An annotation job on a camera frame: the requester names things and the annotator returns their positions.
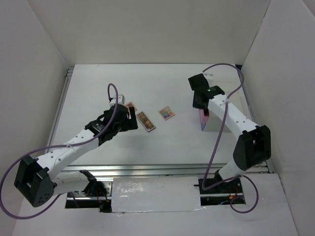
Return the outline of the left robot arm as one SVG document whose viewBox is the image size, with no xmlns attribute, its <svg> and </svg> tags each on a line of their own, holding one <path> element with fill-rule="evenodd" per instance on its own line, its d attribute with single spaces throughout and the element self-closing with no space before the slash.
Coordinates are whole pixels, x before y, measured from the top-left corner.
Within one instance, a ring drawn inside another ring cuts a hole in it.
<svg viewBox="0 0 315 236">
<path fill-rule="evenodd" d="M 63 170 L 119 132 L 137 128 L 134 107 L 112 106 L 96 120 L 89 122 L 64 147 L 50 149 L 48 153 L 35 159 L 30 155 L 24 157 L 20 161 L 14 185 L 33 207 L 42 206 L 54 195 L 68 192 L 78 191 L 88 197 L 105 196 L 107 187 L 88 170 Z"/>
</svg>

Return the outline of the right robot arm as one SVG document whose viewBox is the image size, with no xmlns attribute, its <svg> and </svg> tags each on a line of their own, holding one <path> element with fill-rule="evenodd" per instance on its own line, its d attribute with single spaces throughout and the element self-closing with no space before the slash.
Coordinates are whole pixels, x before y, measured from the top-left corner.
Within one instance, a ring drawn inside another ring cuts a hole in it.
<svg viewBox="0 0 315 236">
<path fill-rule="evenodd" d="M 237 140 L 232 159 L 215 172 L 214 183 L 207 186 L 207 179 L 204 178 L 201 184 L 204 191 L 215 188 L 223 193 L 231 187 L 232 180 L 251 167 L 270 159 L 271 132 L 266 125 L 259 126 L 248 119 L 230 101 L 231 96 L 240 89 L 239 87 L 226 94 L 219 86 L 210 87 L 203 74 L 194 75 L 188 81 L 194 92 L 192 106 L 211 111 L 222 121 L 214 148 L 218 148 L 225 127 Z"/>
</svg>

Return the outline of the pink drawer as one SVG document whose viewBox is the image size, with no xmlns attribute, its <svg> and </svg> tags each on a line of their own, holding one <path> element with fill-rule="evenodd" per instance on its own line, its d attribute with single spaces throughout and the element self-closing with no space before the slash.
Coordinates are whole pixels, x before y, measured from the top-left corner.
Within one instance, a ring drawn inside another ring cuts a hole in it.
<svg viewBox="0 0 315 236">
<path fill-rule="evenodd" d="M 209 110 L 199 109 L 200 124 L 206 124 L 209 119 Z"/>
</svg>

